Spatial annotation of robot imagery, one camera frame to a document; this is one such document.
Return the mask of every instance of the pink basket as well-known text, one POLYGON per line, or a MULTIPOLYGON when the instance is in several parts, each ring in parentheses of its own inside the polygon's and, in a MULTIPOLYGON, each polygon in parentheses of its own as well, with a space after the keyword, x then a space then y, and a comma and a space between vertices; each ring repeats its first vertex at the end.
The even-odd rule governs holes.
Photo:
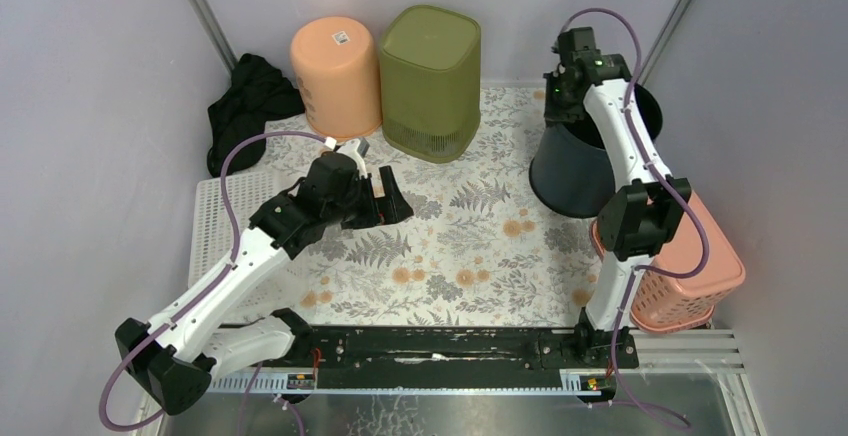
MULTIPOLYGON (((700 274, 674 279, 647 271, 636 291, 630 318, 651 333, 672 333, 700 326, 712 317, 715 305, 745 281, 745 267, 698 195, 689 205, 704 225, 710 241, 710 259, 700 274)), ((592 243, 603 249, 596 222, 592 243)), ((654 258, 654 266, 678 273, 691 271, 701 258, 701 241, 692 220, 684 215, 674 239, 654 258)))

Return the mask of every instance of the orange bin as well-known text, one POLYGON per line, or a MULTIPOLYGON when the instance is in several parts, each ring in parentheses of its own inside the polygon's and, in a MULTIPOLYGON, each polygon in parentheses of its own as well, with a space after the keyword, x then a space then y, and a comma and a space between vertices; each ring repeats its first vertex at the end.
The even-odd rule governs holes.
MULTIPOLYGON (((727 241, 704 203, 694 192, 689 206, 710 242, 710 259, 704 270, 688 279, 675 279, 646 271, 636 291, 630 318, 636 326, 651 333, 672 333, 700 326, 712 317, 715 305, 745 281, 745 267, 727 241)), ((597 222, 592 222, 592 242, 598 254, 603 249, 597 222)), ((701 259, 701 239, 686 215, 671 242, 654 258, 654 266, 685 273, 701 259)))
POLYGON ((374 38, 350 18, 321 18, 300 28, 291 62, 315 132, 339 141, 367 136, 383 121, 374 38))

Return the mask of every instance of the orange cylindrical container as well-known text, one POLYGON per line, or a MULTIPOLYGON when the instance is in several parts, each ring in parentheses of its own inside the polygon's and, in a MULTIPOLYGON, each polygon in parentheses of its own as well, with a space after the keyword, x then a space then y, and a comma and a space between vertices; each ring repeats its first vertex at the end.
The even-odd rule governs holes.
POLYGON ((343 17, 312 21, 295 34, 291 61, 316 132, 344 141, 380 126, 377 50, 362 23, 343 17))

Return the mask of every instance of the metal pole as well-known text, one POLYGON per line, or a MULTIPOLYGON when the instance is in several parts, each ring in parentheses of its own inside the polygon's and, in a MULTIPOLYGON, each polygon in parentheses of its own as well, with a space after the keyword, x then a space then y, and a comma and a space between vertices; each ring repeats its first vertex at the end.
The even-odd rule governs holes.
POLYGON ((218 51, 218 56, 221 57, 227 68, 232 70, 236 65, 236 55, 233 53, 230 43, 227 42, 227 37, 224 35, 221 25, 218 24, 209 3, 206 0, 189 0, 189 2, 197 13, 197 19, 200 20, 200 24, 203 25, 203 29, 206 30, 206 34, 215 46, 215 50, 218 51))

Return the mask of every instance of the green trash can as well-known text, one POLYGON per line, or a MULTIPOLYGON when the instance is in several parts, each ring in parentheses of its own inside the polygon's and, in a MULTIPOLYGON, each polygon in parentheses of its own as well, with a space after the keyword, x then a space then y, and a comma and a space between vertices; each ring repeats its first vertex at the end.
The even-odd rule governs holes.
POLYGON ((480 126, 480 25, 413 6, 383 33, 379 59, 386 141, 433 163, 461 156, 480 126))

